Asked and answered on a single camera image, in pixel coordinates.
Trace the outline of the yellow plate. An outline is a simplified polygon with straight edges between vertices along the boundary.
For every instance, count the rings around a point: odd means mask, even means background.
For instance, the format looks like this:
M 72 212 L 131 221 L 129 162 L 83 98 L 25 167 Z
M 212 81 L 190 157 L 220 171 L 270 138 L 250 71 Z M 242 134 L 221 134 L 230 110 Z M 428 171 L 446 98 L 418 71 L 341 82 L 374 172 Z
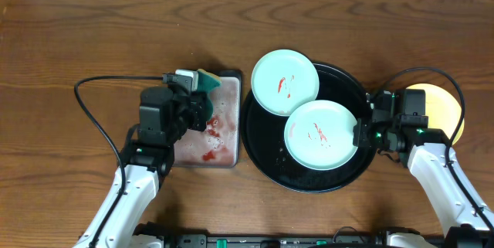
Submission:
M 460 103 L 447 90 L 433 84 L 417 83 L 407 89 L 422 89 L 426 92 L 428 128 L 443 130 L 450 138 L 461 115 Z

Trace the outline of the mint green plate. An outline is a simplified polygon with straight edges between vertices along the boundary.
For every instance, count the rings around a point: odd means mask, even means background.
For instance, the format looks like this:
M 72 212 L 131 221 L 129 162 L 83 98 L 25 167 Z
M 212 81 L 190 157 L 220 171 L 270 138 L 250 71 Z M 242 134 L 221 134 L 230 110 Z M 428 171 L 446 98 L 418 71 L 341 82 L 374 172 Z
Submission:
M 251 88 L 263 109 L 287 117 L 296 108 L 316 99 L 320 80 L 316 67 L 302 53 L 278 49 L 256 63 Z
M 328 171 L 346 164 L 357 152 L 357 120 L 343 105 L 315 100 L 298 107 L 284 129 L 286 150 L 302 166 Z

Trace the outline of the green and yellow sponge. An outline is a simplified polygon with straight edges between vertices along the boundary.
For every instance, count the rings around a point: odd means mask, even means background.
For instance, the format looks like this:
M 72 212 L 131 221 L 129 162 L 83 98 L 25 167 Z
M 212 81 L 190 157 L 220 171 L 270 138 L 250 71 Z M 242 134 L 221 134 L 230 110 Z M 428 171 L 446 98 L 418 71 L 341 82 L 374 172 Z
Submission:
M 222 85 L 222 80 L 219 76 L 209 73 L 206 70 L 198 69 L 198 86 L 197 92 L 205 94 L 205 117 L 206 121 L 211 120 L 214 106 L 209 94 Z

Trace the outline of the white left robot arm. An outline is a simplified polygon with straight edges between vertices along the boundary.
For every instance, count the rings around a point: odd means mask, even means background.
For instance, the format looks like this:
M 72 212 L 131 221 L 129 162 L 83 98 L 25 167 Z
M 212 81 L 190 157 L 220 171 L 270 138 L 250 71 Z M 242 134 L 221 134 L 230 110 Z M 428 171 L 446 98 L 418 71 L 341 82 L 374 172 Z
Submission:
M 206 92 L 179 86 L 140 94 L 140 122 L 127 132 L 107 197 L 76 247 L 129 247 L 144 210 L 174 164 L 174 144 L 188 130 L 204 131 L 212 106 Z

